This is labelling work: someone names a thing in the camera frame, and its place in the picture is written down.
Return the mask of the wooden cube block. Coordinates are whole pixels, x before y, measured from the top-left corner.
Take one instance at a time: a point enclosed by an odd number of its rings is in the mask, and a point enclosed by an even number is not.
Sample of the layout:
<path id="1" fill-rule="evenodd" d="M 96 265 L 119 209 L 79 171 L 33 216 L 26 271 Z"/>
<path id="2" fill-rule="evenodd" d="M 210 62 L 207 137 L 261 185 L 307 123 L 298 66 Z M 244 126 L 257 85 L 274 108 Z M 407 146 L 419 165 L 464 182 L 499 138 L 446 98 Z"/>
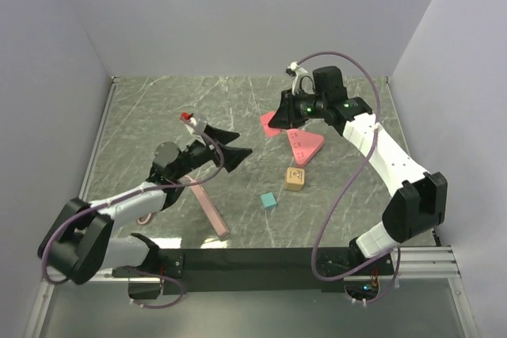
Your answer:
<path id="1" fill-rule="evenodd" d="M 305 174 L 303 168 L 288 167 L 284 178 L 284 188 L 292 192 L 301 191 L 305 185 Z"/>

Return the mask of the teal cube block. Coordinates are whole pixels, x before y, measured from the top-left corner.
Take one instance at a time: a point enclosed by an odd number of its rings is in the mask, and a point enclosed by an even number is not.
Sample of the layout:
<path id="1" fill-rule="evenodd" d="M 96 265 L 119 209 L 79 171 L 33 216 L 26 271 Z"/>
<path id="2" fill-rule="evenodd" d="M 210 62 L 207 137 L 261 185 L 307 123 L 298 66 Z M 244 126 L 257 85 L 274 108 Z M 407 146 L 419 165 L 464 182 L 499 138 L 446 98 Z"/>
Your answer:
<path id="1" fill-rule="evenodd" d="M 277 205 L 276 197 L 272 192 L 261 195 L 261 203 L 264 209 L 271 209 Z"/>

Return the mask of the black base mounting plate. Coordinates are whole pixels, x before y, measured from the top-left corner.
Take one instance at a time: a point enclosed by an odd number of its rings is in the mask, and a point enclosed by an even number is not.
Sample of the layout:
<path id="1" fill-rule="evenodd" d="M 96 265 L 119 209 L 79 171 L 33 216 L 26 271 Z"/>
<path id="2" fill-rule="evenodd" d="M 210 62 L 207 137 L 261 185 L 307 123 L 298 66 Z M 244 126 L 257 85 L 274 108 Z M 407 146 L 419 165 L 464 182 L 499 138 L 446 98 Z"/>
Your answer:
<path id="1" fill-rule="evenodd" d="M 310 248 L 161 249 L 159 262 L 140 273 L 117 269 L 130 279 L 128 296 L 136 301 L 161 295 L 217 291 L 302 291 L 343 293 L 355 277 L 359 293 L 376 296 L 381 276 L 396 276 L 399 262 L 384 253 L 370 262 L 350 247 L 320 249 L 311 267 Z"/>

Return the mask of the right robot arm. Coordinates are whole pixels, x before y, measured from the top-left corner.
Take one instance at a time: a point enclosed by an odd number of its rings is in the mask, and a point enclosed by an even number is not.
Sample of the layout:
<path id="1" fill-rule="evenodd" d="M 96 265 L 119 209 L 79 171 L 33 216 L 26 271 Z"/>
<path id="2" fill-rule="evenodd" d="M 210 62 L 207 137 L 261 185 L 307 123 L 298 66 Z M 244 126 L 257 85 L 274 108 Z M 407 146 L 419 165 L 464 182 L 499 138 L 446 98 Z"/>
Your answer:
<path id="1" fill-rule="evenodd" d="M 269 127 L 293 132 L 310 119 L 323 120 L 368 159 L 391 196 L 380 222 L 355 239 L 357 248 L 347 256 L 352 271 L 368 272 L 375 256 L 444 221 L 446 178 L 414 161 L 385 131 L 366 101 L 349 97 L 337 67 L 308 73 L 292 63 L 287 72 L 294 78 L 292 88 L 280 95 Z"/>

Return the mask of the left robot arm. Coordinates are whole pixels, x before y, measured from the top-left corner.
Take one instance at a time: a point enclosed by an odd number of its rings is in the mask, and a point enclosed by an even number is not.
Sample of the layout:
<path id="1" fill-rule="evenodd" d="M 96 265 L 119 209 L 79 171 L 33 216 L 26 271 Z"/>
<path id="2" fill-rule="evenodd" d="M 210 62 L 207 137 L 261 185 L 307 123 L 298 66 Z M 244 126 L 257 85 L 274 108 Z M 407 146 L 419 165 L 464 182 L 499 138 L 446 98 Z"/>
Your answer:
<path id="1" fill-rule="evenodd" d="M 115 241 L 112 233 L 124 224 L 173 206 L 189 183 L 183 179 L 211 162 L 218 170 L 235 170 L 252 153 L 250 148 L 231 146 L 240 134 L 206 126 L 191 144 L 181 149 L 174 142 L 160 144 L 148 178 L 137 187 L 108 199 L 68 201 L 60 211 L 37 255 L 44 279 L 54 268 L 63 281 L 81 285 L 100 270 L 129 268 L 141 276 L 162 275 L 160 248 L 149 238 L 133 234 Z"/>

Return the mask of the pink triangular power strip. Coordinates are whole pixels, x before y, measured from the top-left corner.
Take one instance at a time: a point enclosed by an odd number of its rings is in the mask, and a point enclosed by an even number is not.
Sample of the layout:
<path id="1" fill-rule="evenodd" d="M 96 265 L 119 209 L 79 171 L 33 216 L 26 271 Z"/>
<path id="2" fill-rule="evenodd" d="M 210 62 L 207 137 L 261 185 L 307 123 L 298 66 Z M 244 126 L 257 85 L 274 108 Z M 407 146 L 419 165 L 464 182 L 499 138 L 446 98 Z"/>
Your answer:
<path id="1" fill-rule="evenodd" d="M 289 145 L 297 167 L 304 168 L 320 151 L 325 139 L 322 135 L 299 129 L 287 130 Z"/>

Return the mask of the pink triangular plug adapter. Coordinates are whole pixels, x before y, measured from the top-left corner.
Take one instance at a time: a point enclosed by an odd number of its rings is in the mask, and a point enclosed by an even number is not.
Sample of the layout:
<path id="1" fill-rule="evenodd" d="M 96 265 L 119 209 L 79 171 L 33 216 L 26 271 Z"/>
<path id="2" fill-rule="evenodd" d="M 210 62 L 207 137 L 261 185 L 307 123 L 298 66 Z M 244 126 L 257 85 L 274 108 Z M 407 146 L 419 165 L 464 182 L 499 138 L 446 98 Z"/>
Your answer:
<path id="1" fill-rule="evenodd" d="M 268 138 L 272 138 L 276 135 L 289 131 L 297 131 L 297 128 L 289 127 L 288 122 L 282 121 L 281 118 L 276 115 L 275 111 L 261 115 L 260 122 L 264 133 Z"/>

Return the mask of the pink long power strip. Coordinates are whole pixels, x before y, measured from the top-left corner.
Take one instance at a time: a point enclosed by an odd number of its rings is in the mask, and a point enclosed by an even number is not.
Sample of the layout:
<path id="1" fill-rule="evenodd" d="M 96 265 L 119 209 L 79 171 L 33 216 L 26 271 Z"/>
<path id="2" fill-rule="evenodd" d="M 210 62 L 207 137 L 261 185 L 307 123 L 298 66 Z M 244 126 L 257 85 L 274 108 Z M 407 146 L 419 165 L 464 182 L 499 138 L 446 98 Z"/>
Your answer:
<path id="1" fill-rule="evenodd" d="M 226 240 L 230 235 L 230 230 L 227 224 L 224 222 L 221 214 L 217 207 L 212 201 L 212 198 L 205 191 L 204 187 L 200 184 L 196 184 L 196 180 L 190 176 L 186 176 L 185 179 L 191 184 L 189 187 L 196 197 L 201 209 L 205 213 L 208 221 L 210 222 L 215 234 L 221 241 Z"/>

